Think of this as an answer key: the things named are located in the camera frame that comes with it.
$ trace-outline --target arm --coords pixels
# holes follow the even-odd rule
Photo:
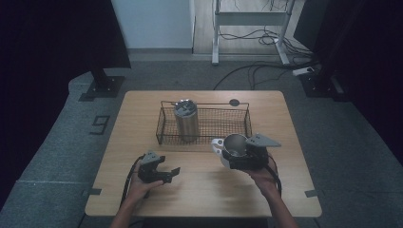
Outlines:
[[[128,227],[130,218],[139,201],[145,196],[145,194],[149,190],[163,185],[162,180],[158,180],[151,183],[144,183],[137,176],[139,167],[140,167],[140,161],[136,164],[136,168],[134,169],[135,171],[133,173],[133,176],[131,177],[130,188],[128,190],[127,197],[124,203],[122,203],[122,206],[119,209],[118,213],[116,214],[115,218],[113,219],[112,224],[110,224],[110,228]]]
[[[274,162],[269,162],[269,166],[273,170],[277,170]],[[296,221],[278,192],[273,176],[264,168],[260,170],[244,170],[244,172],[251,176],[261,194],[266,198],[278,228],[297,227]]]

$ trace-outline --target cylindrical metal canister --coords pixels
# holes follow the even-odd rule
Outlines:
[[[193,142],[199,137],[198,108],[192,100],[180,100],[174,108],[177,127],[185,142]]]

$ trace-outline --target white wall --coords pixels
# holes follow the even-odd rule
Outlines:
[[[192,48],[194,0],[112,0],[126,48]]]

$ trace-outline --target black stand base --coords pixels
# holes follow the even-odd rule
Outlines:
[[[315,74],[299,75],[299,79],[307,97],[333,98],[337,102],[348,102],[347,95],[338,83],[336,76],[333,76],[329,82],[319,80]]]
[[[92,102],[95,98],[116,98],[124,80],[124,76],[108,76],[104,86],[98,86],[94,80],[88,91],[81,95],[79,101]]]

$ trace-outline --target metal wire basket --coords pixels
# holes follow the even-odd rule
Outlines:
[[[199,116],[199,135],[193,142],[182,139],[174,113],[175,102],[161,102],[160,118],[157,126],[159,144],[209,144],[213,139],[225,138],[230,134],[252,136],[249,104],[197,104]]]

